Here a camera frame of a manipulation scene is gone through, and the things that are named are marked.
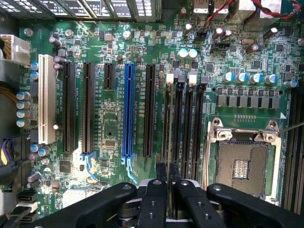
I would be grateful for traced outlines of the black RAM slot white latch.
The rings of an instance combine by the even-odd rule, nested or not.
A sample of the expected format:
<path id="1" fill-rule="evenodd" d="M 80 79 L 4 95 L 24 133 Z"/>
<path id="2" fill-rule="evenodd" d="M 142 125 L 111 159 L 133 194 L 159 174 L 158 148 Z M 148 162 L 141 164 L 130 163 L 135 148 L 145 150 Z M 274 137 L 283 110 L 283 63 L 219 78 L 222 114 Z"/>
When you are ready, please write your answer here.
<path id="1" fill-rule="evenodd" d="M 188 85 L 185 91 L 185 118 L 183 138 L 183 178 L 188 179 L 192 171 L 192 119 L 193 119 L 193 94 L 197 84 L 197 74 L 191 72 L 188 77 Z"/>
<path id="2" fill-rule="evenodd" d="M 164 105 L 163 105 L 163 134 L 162 134 L 162 162 L 166 163 L 168 159 L 168 145 L 169 145 L 169 97 L 171 85 L 174 83 L 174 74 L 166 74 L 166 85 L 164 91 Z"/>

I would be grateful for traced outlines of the long black expansion slot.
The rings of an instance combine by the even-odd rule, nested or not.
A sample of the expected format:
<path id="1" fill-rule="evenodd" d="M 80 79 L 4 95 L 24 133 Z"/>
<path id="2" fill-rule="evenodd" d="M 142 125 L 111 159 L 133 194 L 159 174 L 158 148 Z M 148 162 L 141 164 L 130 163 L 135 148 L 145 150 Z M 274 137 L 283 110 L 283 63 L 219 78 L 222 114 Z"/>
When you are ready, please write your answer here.
<path id="1" fill-rule="evenodd" d="M 63 151 L 75 150 L 75 64 L 63 64 L 62 142 Z"/>
<path id="2" fill-rule="evenodd" d="M 90 154 L 94 150 L 95 118 L 95 65 L 86 62 L 83 65 L 83 108 L 82 108 L 82 153 Z"/>
<path id="3" fill-rule="evenodd" d="M 155 106 L 155 64 L 146 65 L 145 83 L 145 110 L 144 110 L 144 142 L 143 156 L 152 156 L 153 130 L 154 130 L 154 106 Z"/>

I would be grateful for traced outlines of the blue expansion slot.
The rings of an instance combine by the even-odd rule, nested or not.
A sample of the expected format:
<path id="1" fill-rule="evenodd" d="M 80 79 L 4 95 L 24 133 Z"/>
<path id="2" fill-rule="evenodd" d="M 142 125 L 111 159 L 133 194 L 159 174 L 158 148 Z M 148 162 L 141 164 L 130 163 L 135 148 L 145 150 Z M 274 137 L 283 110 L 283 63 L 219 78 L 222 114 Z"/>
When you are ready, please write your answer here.
<path id="1" fill-rule="evenodd" d="M 134 128 L 134 63 L 126 63 L 124 68 L 124 95 L 123 95 L 123 137 L 122 137 L 122 164 L 133 155 L 133 128 Z"/>

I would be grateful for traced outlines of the black RAM slot bank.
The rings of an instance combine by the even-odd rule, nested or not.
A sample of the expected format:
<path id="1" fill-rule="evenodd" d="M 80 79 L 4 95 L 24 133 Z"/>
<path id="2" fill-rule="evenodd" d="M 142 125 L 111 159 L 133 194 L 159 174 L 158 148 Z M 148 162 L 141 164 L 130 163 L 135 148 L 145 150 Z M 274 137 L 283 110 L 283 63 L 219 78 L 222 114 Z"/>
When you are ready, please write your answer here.
<path id="1" fill-rule="evenodd" d="M 285 153 L 283 207 L 304 215 L 304 76 L 291 89 L 291 103 Z"/>

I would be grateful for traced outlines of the short black expansion slot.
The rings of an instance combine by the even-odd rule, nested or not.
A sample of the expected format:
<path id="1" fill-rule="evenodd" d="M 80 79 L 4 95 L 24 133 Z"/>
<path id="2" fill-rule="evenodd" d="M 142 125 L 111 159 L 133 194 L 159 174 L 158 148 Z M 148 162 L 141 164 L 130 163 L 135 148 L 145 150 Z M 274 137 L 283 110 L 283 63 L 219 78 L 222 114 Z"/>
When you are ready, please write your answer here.
<path id="1" fill-rule="evenodd" d="M 104 89 L 114 90 L 115 88 L 115 66 L 113 63 L 104 64 Z"/>

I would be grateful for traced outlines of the white PCI expansion slot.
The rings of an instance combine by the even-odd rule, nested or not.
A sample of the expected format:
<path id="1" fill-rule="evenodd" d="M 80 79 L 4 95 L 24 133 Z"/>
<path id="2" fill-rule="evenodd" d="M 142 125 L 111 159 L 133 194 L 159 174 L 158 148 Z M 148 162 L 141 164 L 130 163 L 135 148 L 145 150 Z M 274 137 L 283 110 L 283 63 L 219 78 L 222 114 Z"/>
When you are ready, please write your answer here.
<path id="1" fill-rule="evenodd" d="M 38 142 L 55 142 L 56 133 L 56 71 L 53 57 L 38 55 Z"/>

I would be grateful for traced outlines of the silver CPU socket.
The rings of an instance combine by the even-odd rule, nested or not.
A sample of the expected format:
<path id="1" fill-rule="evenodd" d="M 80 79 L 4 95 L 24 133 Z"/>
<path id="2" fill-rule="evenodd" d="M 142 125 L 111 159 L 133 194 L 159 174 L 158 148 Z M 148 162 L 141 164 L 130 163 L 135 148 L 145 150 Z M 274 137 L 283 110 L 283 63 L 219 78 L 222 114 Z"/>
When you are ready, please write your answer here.
<path id="1" fill-rule="evenodd" d="M 202 187 L 220 183 L 278 206 L 281 150 L 277 121 L 248 129 L 225 127 L 215 117 L 207 126 Z"/>

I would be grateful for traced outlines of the green motherboard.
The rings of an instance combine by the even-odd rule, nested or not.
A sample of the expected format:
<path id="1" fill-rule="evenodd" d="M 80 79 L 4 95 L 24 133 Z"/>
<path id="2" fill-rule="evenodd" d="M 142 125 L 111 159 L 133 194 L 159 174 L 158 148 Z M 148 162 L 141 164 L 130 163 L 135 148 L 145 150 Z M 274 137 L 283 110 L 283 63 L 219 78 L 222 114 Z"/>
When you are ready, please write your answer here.
<path id="1" fill-rule="evenodd" d="M 202 27 L 21 25 L 39 218 L 173 168 L 304 214 L 304 24 Z"/>

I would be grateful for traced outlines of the row of grey VRM chokes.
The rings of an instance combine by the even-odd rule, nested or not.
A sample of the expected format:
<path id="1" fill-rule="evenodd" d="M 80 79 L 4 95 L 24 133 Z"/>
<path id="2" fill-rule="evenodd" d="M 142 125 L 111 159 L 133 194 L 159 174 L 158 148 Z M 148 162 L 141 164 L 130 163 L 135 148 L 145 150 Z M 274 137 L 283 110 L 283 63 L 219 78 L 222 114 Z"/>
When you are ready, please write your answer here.
<path id="1" fill-rule="evenodd" d="M 278 109 L 280 107 L 280 98 L 259 97 L 259 96 L 250 97 L 250 96 L 217 95 L 216 106 Z"/>

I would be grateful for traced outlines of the thin metal locking lever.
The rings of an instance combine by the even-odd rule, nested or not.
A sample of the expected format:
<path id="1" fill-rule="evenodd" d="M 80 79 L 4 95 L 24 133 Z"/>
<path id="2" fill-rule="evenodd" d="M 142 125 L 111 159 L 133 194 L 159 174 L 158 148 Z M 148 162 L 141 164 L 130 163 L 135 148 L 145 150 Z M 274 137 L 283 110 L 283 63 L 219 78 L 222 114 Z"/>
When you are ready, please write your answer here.
<path id="1" fill-rule="evenodd" d="M 300 127 L 300 126 L 302 126 L 302 125 L 304 125 L 304 121 L 303 121 L 303 122 L 300 122 L 300 123 L 297 123 L 297 124 L 294 124 L 294 125 L 292 125 L 292 126 L 289 126 L 289 127 L 285 128 L 285 129 L 282 129 L 282 130 L 278 131 L 277 133 L 278 133 L 278 134 L 283 134 L 283 133 L 288 132 L 288 131 L 290 131 L 290 130 L 292 130 L 292 129 L 295 129 L 295 128 L 297 128 L 297 127 Z"/>

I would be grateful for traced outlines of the black SATA port block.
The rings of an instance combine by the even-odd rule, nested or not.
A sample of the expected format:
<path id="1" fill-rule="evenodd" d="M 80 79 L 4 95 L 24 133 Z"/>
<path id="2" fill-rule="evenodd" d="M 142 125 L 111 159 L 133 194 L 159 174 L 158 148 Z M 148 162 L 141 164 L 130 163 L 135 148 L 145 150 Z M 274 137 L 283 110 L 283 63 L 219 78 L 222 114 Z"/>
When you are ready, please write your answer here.
<path id="1" fill-rule="evenodd" d="M 9 213 L 9 219 L 14 222 L 32 223 L 38 218 L 38 193 L 34 190 L 24 190 L 17 194 L 16 207 Z"/>

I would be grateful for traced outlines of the silver rear port block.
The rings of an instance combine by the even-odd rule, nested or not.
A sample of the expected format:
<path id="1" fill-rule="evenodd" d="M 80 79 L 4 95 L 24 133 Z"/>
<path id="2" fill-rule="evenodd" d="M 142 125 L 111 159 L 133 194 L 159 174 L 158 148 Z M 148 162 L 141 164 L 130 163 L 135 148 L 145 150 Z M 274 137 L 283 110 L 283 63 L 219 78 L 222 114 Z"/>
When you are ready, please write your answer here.
<path id="1" fill-rule="evenodd" d="M 216 12 L 220 6 L 229 0 L 193 0 L 193 13 L 191 19 L 206 20 L 207 16 Z M 243 24 L 249 28 L 262 29 L 271 26 L 275 19 L 261 10 L 257 10 L 251 0 L 234 0 L 225 6 L 218 15 L 213 17 L 215 21 L 224 21 L 228 24 Z"/>

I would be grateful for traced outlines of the white power connector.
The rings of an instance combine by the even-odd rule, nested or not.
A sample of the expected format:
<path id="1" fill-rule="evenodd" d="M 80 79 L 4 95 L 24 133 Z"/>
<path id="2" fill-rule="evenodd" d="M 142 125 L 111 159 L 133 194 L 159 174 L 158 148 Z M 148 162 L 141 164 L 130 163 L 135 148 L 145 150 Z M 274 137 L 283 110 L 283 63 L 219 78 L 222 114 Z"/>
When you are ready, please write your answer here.
<path id="1" fill-rule="evenodd" d="M 0 34 L 0 60 L 19 64 L 30 65 L 30 43 L 14 35 Z"/>

